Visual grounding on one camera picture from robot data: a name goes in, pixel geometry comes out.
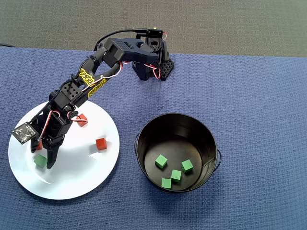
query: black bucket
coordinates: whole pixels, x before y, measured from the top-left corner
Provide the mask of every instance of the black bucket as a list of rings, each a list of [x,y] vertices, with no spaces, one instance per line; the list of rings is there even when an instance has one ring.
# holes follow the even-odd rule
[[[209,129],[191,116],[176,113],[158,116],[145,125],[135,138],[134,149],[147,179],[168,193],[199,188],[219,167],[222,159],[220,155],[215,167],[219,150]],[[155,165],[160,154],[167,158],[163,169]],[[163,188],[162,178],[170,179],[173,169],[182,171],[181,163],[186,160],[191,161],[193,170],[182,172],[180,183],[172,183],[171,189]]]

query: white plate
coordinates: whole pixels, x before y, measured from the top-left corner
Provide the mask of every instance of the white plate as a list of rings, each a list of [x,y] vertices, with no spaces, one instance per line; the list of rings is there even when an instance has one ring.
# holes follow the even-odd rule
[[[30,121],[45,104],[28,112],[17,126]],[[114,168],[119,153],[119,135],[114,121],[105,110],[89,101],[77,111],[87,117],[88,124],[83,127],[77,122],[72,124],[50,170],[33,162],[38,154],[47,157],[46,149],[32,153],[31,141],[21,145],[11,136],[11,170],[18,182],[31,193],[55,200],[82,196],[99,186]],[[97,150],[96,139],[99,138],[106,139],[107,149]]]

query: bucket handle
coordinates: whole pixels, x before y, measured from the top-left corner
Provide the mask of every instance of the bucket handle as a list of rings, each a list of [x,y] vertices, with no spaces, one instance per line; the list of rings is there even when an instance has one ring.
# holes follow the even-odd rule
[[[139,135],[140,135],[140,134],[137,134],[137,135],[135,136],[135,139],[134,139],[134,152],[135,152],[135,155],[137,155],[137,154],[136,154],[136,146],[135,146],[135,144],[137,143],[137,140],[139,139]]]
[[[220,152],[219,150],[217,150],[217,152],[220,154],[220,161],[219,161],[217,167],[213,170],[213,172],[215,172],[215,170],[218,169],[218,167],[220,166],[220,164],[221,164],[221,162],[222,162],[222,154],[221,154],[221,152]]]

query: circuit board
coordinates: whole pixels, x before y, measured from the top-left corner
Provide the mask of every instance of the circuit board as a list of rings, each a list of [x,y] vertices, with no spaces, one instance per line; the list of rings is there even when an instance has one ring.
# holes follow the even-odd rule
[[[38,135],[36,130],[28,122],[14,129],[12,134],[21,144],[26,143]]]

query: yellow label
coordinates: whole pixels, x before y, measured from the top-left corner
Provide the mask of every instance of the yellow label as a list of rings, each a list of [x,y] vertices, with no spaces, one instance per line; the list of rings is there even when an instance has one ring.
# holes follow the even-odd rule
[[[95,86],[91,91],[88,92],[87,97],[90,98],[94,93],[97,92],[106,83],[106,79],[103,78],[102,81],[99,83],[99,85]]]
[[[90,85],[92,84],[95,80],[94,78],[89,75],[85,69],[82,69],[80,70],[80,73],[79,73],[79,76],[82,77],[83,81],[87,84],[87,85]]]

